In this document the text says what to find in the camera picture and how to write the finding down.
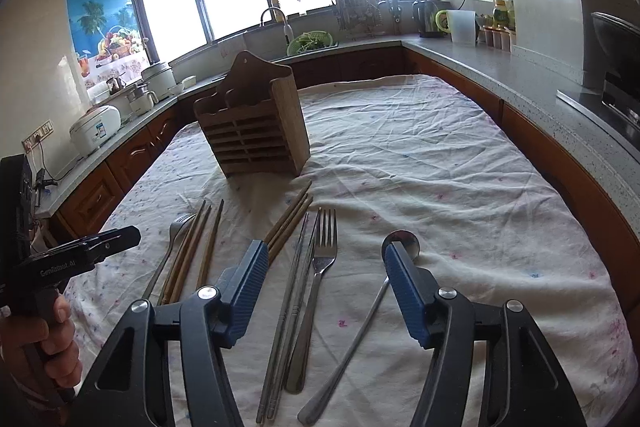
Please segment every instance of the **electric kettle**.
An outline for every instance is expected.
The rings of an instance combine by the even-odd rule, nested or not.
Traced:
[[[438,6],[432,1],[414,2],[414,21],[418,23],[418,32],[423,38],[441,37],[444,34],[436,26]]]

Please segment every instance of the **countertop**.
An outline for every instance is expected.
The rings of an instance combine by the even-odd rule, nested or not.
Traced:
[[[381,47],[413,50],[463,74],[495,93],[551,135],[593,176],[640,237],[640,164],[621,145],[587,117],[556,98],[558,89],[579,92],[580,86],[539,65],[479,43],[476,47],[452,44],[449,39],[387,36],[340,45],[276,62],[292,64],[316,57]],[[50,217],[60,204],[117,147],[178,100],[209,89],[224,75],[201,80],[178,96],[162,100],[153,110],[121,129],[60,182],[43,194],[36,217]]]

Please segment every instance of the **palm tree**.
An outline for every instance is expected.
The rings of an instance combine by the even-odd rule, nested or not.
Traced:
[[[133,14],[129,11],[129,8],[120,8],[118,12],[118,24],[124,28],[133,28],[135,20]]]
[[[95,32],[100,33],[104,38],[104,33],[100,29],[100,26],[104,26],[107,23],[107,19],[104,16],[104,4],[95,1],[87,1],[82,3],[82,7],[87,15],[83,15],[78,19],[78,22],[82,26],[82,30],[86,35],[93,35]]]

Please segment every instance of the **finger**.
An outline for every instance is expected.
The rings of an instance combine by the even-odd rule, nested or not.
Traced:
[[[0,341],[4,349],[15,349],[42,341],[49,335],[49,327],[39,317],[12,315],[0,321]]]
[[[62,353],[49,360],[44,365],[44,370],[49,378],[64,378],[70,375],[78,363],[79,353],[78,344],[71,343]]]
[[[60,324],[71,316],[71,306],[63,295],[58,295],[53,303],[53,314]]]
[[[76,333],[76,325],[71,321],[56,324],[49,329],[49,336],[42,341],[42,350],[48,355],[55,355],[70,346]]]
[[[76,367],[71,371],[66,377],[56,378],[56,383],[60,387],[73,387],[80,383],[80,378],[82,378],[82,362],[78,360],[76,363]]]

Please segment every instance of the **power cord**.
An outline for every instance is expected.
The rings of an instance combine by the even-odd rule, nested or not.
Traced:
[[[80,163],[80,160],[76,161],[76,163],[73,164],[73,166],[67,171],[65,172],[61,178],[54,178],[53,174],[51,174],[51,172],[49,171],[49,169],[47,169],[47,166],[44,163],[44,149],[42,147],[42,138],[40,138],[40,136],[36,136],[36,142],[38,142],[39,146],[40,146],[40,154],[42,155],[42,166],[44,167],[44,170],[46,173],[49,174],[49,176],[51,176],[51,179],[55,182],[60,182],[62,181],[68,174],[69,172],[71,172],[73,169],[76,168],[76,165],[78,165]]]

